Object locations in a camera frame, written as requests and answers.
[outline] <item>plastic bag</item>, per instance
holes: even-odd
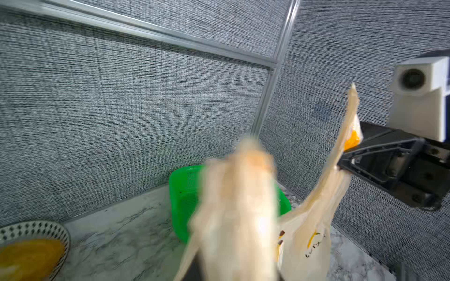
[[[202,172],[201,203],[189,222],[191,238],[175,281],[196,253],[205,280],[274,281],[278,203],[273,157],[245,139],[225,161]]]
[[[316,187],[300,206],[280,218],[277,266],[285,281],[326,280],[330,264],[330,225],[351,179],[337,163],[344,147],[349,149],[362,140],[356,115],[358,105],[358,93],[352,84],[344,122]]]
[[[36,239],[0,249],[0,280],[41,281],[48,277],[64,253],[61,241]]]

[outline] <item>gray fabric wall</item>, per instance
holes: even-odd
[[[0,226],[167,183],[250,133],[267,70],[0,12]]]
[[[290,0],[77,0],[271,57]]]
[[[305,198],[335,142],[356,83],[362,120],[386,124],[396,64],[450,48],[450,2],[302,0],[260,140],[279,181]],[[450,204],[414,210],[353,179],[333,224],[382,262],[404,261],[425,280],[450,280]]]

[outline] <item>white plastic bag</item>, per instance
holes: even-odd
[[[352,84],[344,122],[316,187],[300,206],[280,218],[277,265],[285,281],[326,280],[331,220],[351,179],[337,163],[344,146],[351,148],[362,140],[356,115],[358,105],[358,93]]]
[[[243,140],[225,161],[202,171],[201,203],[175,281],[198,253],[205,281],[275,281],[277,201],[273,157]]]

